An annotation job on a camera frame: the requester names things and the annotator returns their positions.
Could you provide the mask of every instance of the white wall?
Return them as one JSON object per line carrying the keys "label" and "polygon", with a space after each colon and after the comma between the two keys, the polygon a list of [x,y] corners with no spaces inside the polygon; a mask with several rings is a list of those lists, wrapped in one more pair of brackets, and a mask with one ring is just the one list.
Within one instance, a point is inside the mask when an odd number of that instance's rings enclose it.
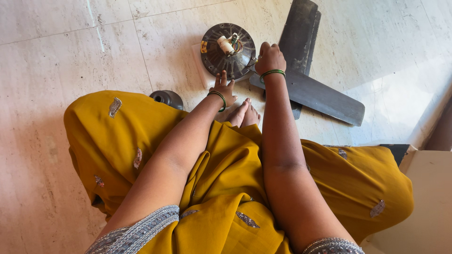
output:
{"label": "white wall", "polygon": [[413,182],[413,213],[370,237],[364,252],[452,253],[452,152],[416,151],[406,176]]}

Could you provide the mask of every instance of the green bangle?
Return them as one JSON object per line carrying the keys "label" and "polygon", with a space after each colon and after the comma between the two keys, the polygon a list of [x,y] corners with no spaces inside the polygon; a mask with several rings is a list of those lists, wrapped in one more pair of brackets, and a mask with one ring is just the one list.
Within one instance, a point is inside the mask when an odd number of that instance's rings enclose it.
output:
{"label": "green bangle", "polygon": [[225,109],[226,109],[226,99],[225,99],[225,97],[224,97],[220,92],[218,92],[218,91],[211,91],[211,92],[209,92],[209,93],[207,94],[207,96],[209,96],[209,95],[211,95],[211,94],[216,94],[216,95],[220,96],[220,97],[223,99],[224,106],[223,106],[223,109],[220,109],[220,110],[219,110],[219,112],[225,111]]}
{"label": "green bangle", "polygon": [[268,74],[271,74],[271,73],[279,73],[279,74],[282,74],[284,77],[286,77],[286,73],[283,71],[283,70],[280,70],[280,69],[273,69],[273,70],[269,70],[269,71],[266,71],[266,72],[264,72],[261,76],[260,76],[260,82],[262,83],[262,84],[264,84],[264,81],[263,81],[263,78],[264,78],[264,76],[266,76],[266,75],[268,75]]}

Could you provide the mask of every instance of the woman's left hand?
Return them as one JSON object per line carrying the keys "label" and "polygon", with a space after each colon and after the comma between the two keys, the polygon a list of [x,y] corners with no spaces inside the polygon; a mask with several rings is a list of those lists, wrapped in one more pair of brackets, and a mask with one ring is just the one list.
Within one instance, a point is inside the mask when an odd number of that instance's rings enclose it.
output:
{"label": "woman's left hand", "polygon": [[217,79],[215,80],[215,86],[209,89],[210,91],[220,92],[226,99],[226,106],[229,107],[237,100],[237,95],[232,95],[234,90],[234,80],[231,80],[227,85],[226,71],[223,70],[221,78],[220,73],[217,73]]}

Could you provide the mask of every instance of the mustard yellow dress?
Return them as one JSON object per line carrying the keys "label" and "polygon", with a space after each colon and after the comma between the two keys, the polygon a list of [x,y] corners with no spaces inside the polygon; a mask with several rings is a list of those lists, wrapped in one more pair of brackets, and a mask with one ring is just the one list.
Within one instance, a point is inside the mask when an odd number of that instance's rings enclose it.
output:
{"label": "mustard yellow dress", "polygon": [[[64,123],[73,165],[107,221],[186,115],[146,95],[120,91],[88,94],[68,107]],[[358,244],[412,212],[411,181],[389,149],[301,143],[320,192]],[[291,253],[268,204],[260,145],[257,125],[238,128],[214,121],[185,185],[180,217],[138,253]]]}

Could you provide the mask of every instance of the yellow sticker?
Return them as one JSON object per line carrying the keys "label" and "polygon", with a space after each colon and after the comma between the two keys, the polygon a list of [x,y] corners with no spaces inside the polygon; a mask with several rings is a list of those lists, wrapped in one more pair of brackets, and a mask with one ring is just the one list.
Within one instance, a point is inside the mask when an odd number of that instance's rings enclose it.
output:
{"label": "yellow sticker", "polygon": [[207,53],[207,42],[206,41],[201,42],[201,53]]}

